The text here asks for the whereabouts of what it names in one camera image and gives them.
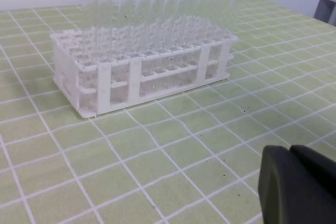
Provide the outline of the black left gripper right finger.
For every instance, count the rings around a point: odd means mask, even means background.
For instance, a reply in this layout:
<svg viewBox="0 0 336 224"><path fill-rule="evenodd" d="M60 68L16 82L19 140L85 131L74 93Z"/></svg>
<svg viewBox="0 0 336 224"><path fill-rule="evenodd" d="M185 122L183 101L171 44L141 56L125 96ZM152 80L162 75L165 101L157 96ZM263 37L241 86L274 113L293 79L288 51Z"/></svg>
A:
<svg viewBox="0 0 336 224"><path fill-rule="evenodd" d="M289 149L288 201L335 203L335 162L303 145Z"/></svg>

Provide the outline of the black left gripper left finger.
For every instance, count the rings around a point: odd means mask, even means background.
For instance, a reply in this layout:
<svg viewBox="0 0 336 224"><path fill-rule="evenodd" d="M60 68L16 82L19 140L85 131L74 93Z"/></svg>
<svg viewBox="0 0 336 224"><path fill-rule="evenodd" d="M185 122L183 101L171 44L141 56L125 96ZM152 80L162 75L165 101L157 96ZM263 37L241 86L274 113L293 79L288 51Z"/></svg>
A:
<svg viewBox="0 0 336 224"><path fill-rule="evenodd" d="M262 151L258 194L263 222L335 223L335 203L288 201L289 149L267 145Z"/></svg>

